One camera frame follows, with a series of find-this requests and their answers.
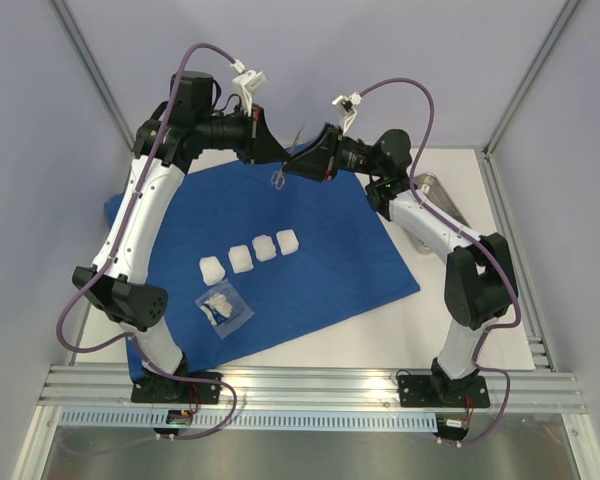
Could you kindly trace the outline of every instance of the gray floor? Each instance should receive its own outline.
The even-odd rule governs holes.
[[[472,430],[490,417],[474,416]],[[75,456],[151,435],[81,428],[56,435],[43,478],[76,479],[543,479],[579,478],[559,416],[507,415],[485,443],[461,449],[421,434],[227,430],[203,440],[149,442],[97,457]]]

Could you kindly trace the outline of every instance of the blue cloth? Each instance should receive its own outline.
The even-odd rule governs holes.
[[[420,287],[396,251],[357,178],[340,172],[317,183],[286,175],[282,190],[270,183],[278,164],[239,162],[188,175],[174,195],[156,238],[147,283],[169,294],[166,319],[189,370],[216,367],[320,330],[392,302]],[[106,213],[113,223],[122,195]],[[296,253],[255,259],[253,238],[293,229]],[[248,245],[255,268],[234,274],[229,248]],[[222,340],[196,306],[207,287],[198,262],[216,256],[227,280],[253,310]],[[128,345],[131,377],[143,376]]]

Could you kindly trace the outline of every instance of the stainless steel tray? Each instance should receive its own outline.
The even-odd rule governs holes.
[[[427,197],[436,207],[445,211],[460,223],[470,227],[469,223],[467,223],[467,220],[464,218],[464,215],[458,210],[458,207],[453,203],[453,200],[451,200],[451,197],[440,183],[440,180],[438,180],[438,177],[433,173],[422,173],[418,175],[416,177],[416,184],[425,197]],[[431,249],[413,233],[407,231],[407,234],[409,235],[411,243],[413,243],[413,246],[416,247],[416,250],[419,253],[431,253]]]

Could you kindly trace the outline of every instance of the scissors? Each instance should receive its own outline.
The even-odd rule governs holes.
[[[304,123],[300,127],[300,130],[298,130],[298,133],[296,134],[296,138],[294,138],[293,143],[291,144],[291,147],[289,148],[289,156],[293,155],[293,153],[295,152],[296,147],[298,146],[298,142],[300,141],[300,135],[302,134],[302,130],[304,130]],[[276,190],[282,190],[282,187],[284,187],[285,180],[284,180],[284,173],[282,172],[282,167],[284,167],[284,163],[282,164],[282,166],[280,167],[279,170],[276,170],[271,175],[271,185],[276,187]]]

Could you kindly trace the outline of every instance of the white cotton pad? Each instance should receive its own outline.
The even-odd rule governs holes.
[[[202,280],[207,285],[215,285],[224,278],[224,268],[220,265],[217,257],[204,257],[200,259],[200,271]]]
[[[244,273],[253,269],[253,261],[249,253],[249,247],[246,245],[238,245],[229,249],[229,261],[233,273]]]
[[[300,245],[293,230],[283,230],[276,233],[276,239],[278,240],[278,245],[280,245],[280,253],[283,255],[296,252]]]
[[[256,252],[256,258],[261,262],[266,262],[276,256],[276,246],[269,235],[260,235],[254,238],[251,243]]]

